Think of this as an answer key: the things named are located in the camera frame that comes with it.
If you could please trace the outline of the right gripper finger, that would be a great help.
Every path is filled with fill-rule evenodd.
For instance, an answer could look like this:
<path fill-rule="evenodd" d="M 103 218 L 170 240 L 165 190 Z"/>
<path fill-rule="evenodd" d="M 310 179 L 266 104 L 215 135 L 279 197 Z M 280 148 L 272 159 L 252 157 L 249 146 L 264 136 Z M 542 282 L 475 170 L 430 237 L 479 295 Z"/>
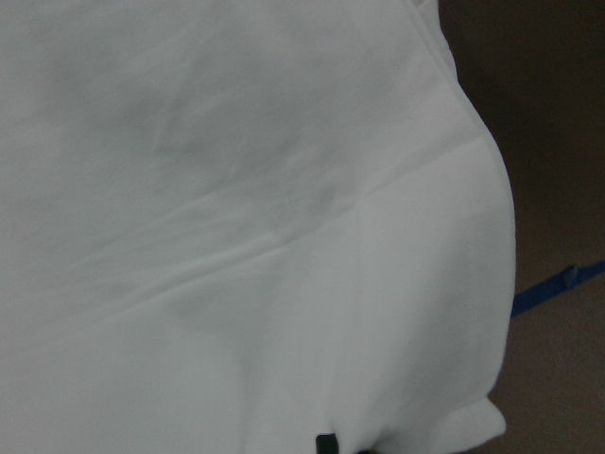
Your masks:
<path fill-rule="evenodd" d="M 316 453 L 338 454 L 338 440 L 336 434 L 319 434 L 316 437 Z"/>

